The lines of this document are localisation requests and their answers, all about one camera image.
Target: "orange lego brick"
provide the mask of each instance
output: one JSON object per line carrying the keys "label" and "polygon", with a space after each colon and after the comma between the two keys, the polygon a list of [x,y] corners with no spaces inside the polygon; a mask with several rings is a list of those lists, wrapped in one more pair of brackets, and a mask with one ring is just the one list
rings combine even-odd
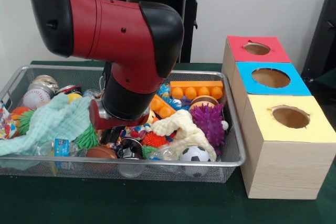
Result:
{"label": "orange lego brick", "polygon": [[153,97],[150,108],[156,114],[158,114],[162,119],[168,118],[176,111],[165,101],[162,100],[157,94]]}
{"label": "orange lego brick", "polygon": [[184,95],[193,100],[200,95],[210,95],[215,99],[223,96],[223,83],[221,81],[171,81],[171,96],[181,99]]}

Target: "baseball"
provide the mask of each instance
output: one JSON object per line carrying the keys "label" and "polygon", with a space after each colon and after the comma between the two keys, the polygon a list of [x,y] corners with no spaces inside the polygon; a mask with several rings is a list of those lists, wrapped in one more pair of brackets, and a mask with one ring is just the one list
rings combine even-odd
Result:
{"label": "baseball", "polygon": [[23,96],[23,104],[31,110],[36,109],[36,105],[50,101],[50,95],[43,89],[28,90]]}

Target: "soccer ball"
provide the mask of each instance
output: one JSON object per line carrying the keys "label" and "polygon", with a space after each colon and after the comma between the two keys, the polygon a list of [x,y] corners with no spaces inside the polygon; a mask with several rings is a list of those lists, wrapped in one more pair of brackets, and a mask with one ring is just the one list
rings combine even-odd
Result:
{"label": "soccer ball", "polygon": [[[185,149],[180,157],[181,161],[211,161],[209,153],[200,146],[191,146]],[[208,172],[208,167],[203,166],[185,166],[184,173],[190,177],[199,178]]]}

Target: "cardboard box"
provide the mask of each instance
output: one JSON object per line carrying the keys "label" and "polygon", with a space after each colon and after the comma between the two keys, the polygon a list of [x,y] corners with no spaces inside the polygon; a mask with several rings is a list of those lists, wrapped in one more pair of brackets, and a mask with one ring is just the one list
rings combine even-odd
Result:
{"label": "cardboard box", "polygon": [[223,68],[230,84],[236,62],[281,62],[290,63],[285,50],[276,37],[228,36],[224,50]]}
{"label": "cardboard box", "polygon": [[240,123],[247,94],[311,95],[291,63],[237,62],[232,95]]}
{"label": "cardboard box", "polygon": [[248,95],[241,126],[249,198],[316,199],[336,133],[314,97]]}

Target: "red robot arm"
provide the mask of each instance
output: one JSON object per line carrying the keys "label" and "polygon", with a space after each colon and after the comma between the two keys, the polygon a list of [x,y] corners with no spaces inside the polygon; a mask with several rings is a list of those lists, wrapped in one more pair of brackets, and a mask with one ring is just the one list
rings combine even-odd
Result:
{"label": "red robot arm", "polygon": [[[94,125],[101,129],[139,120],[181,52],[184,28],[179,14],[166,5],[149,2],[31,2],[51,52],[113,62],[102,106],[91,106]],[[119,121],[99,120],[102,107]]]}

